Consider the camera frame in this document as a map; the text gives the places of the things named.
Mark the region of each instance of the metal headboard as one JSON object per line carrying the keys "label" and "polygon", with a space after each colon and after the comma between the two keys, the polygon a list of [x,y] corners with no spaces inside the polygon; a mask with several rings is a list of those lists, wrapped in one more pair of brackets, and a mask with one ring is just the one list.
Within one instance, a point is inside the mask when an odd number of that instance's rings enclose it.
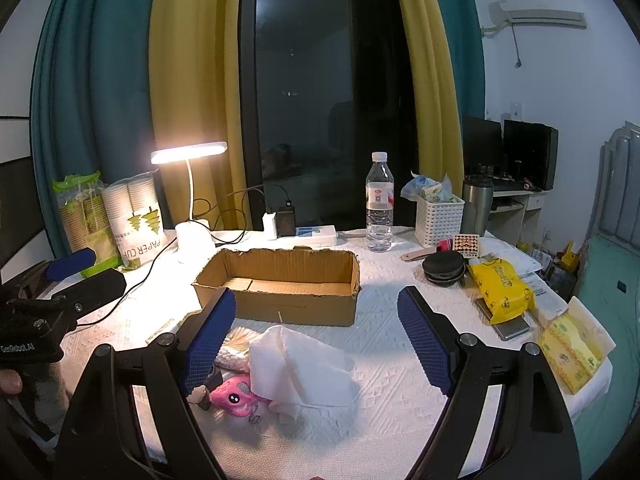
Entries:
{"label": "metal headboard", "polygon": [[625,123],[604,143],[588,237],[599,234],[640,256],[640,126]]}

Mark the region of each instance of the white tablecloth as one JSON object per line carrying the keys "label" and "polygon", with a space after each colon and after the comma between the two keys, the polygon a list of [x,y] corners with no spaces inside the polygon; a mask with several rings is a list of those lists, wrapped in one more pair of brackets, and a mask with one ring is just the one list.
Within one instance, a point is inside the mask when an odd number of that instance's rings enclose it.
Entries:
{"label": "white tablecloth", "polygon": [[[233,239],[232,234],[221,234]],[[258,234],[249,234],[236,249],[259,244]],[[362,291],[358,296],[356,321],[352,327],[290,326],[337,348],[353,359],[353,378],[360,387],[351,408],[306,410],[291,425],[282,425],[268,410],[258,424],[223,412],[194,413],[212,450],[230,478],[274,480],[313,476],[326,479],[403,479],[411,469],[433,431],[446,398],[431,386],[404,333],[396,311],[398,292],[415,285],[431,308],[449,317],[460,332],[476,334],[490,346],[519,349],[537,338],[539,329],[509,342],[501,341],[473,300],[478,290],[470,279],[449,288],[431,285],[424,279],[421,262],[405,263],[400,255],[420,248],[412,233],[394,237],[386,253],[371,253],[364,238],[343,235],[340,250],[353,251],[360,262]],[[73,390],[95,347],[108,342],[116,350],[145,346],[147,339],[169,318],[180,319],[199,307],[191,286],[210,255],[180,264],[174,250],[156,262],[144,285],[134,291],[104,322],[63,340],[62,361],[67,387]],[[127,283],[140,281],[148,266],[127,274]],[[60,287],[73,282],[67,280]],[[92,313],[94,320],[111,306]],[[268,323],[239,320],[235,324],[263,332]],[[606,393],[612,375],[608,360],[596,376],[577,394],[560,384],[569,414],[579,413]],[[477,470],[492,433],[500,397],[500,386],[491,386],[485,409],[461,476]],[[153,425],[146,393],[136,389],[136,400],[145,441],[154,458],[162,458],[161,445]]]}

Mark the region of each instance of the plastic water bottle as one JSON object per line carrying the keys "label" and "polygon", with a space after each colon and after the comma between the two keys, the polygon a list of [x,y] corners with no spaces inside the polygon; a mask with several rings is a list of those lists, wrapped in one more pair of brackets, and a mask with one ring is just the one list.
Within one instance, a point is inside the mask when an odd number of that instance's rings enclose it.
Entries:
{"label": "plastic water bottle", "polygon": [[391,248],[394,224],[394,177],[385,152],[371,154],[373,166],[367,175],[367,247],[376,253]]}

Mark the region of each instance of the lamp head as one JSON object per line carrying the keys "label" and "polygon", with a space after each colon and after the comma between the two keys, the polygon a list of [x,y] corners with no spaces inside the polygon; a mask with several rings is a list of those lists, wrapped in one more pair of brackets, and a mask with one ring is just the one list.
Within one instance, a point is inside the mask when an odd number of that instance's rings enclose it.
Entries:
{"label": "lamp head", "polygon": [[203,156],[219,155],[226,152],[226,142],[206,142],[205,144],[192,144],[179,148],[167,148],[151,153],[152,164],[166,164],[179,160],[191,160]]}

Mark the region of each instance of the bottle label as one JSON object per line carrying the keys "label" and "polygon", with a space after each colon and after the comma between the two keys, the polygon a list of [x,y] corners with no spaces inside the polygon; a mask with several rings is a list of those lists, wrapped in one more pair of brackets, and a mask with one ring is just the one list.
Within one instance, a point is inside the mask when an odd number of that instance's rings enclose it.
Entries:
{"label": "bottle label", "polygon": [[369,182],[366,187],[367,209],[394,208],[394,185],[389,182]]}

